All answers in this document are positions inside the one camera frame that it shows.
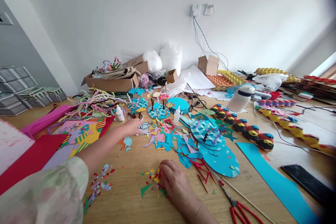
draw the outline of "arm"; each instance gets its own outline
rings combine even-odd
[[[218,224],[215,217],[197,198],[184,171],[173,160],[160,164],[161,180],[169,198],[193,224]]]
[[[142,123],[139,118],[129,120],[107,132],[103,137],[78,152],[75,156],[80,157],[84,161],[89,169],[89,174],[91,174],[121,139],[141,134],[138,127]]]

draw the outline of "blue paper strip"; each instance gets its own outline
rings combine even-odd
[[[318,217],[302,198],[297,185],[274,170],[262,158],[257,146],[253,143],[237,143],[237,145],[298,224],[319,222]]]

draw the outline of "electrical outlet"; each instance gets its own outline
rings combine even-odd
[[[212,16],[214,14],[214,5],[213,4],[207,4],[204,10],[204,15],[206,16]]]
[[[191,6],[191,10],[190,10],[190,16],[194,17],[194,16],[198,16],[200,6],[199,5],[192,5]]]
[[[13,25],[11,19],[5,12],[0,12],[0,25]]]

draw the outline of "white container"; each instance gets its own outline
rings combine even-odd
[[[310,100],[311,98],[313,98],[312,95],[310,94],[306,94],[306,93],[299,93],[296,97],[297,100],[301,101],[301,102],[306,102],[308,100]]]
[[[177,110],[175,110],[174,113],[174,119],[173,119],[173,123],[178,123],[181,117],[181,110],[180,110],[180,106],[177,108]]]
[[[125,121],[124,113],[121,110],[121,108],[119,107],[119,105],[117,105],[115,114],[117,115],[117,118],[118,118],[119,122]]]
[[[230,102],[226,106],[233,112],[241,112],[246,104],[251,100],[251,96],[256,92],[255,88],[249,85],[241,86],[238,88]]]

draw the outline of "yellow egg carton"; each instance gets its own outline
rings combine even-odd
[[[275,74],[275,73],[276,74],[286,74],[288,75],[288,78],[285,82],[299,82],[300,81],[300,79],[297,78],[296,76],[288,74],[287,72],[280,70],[279,68],[258,68],[255,72],[259,75]]]
[[[238,86],[238,85],[247,83],[245,79],[243,79],[242,77],[240,77],[239,75],[231,71],[217,70],[217,73],[220,73],[225,78],[227,78],[233,84],[233,86]]]

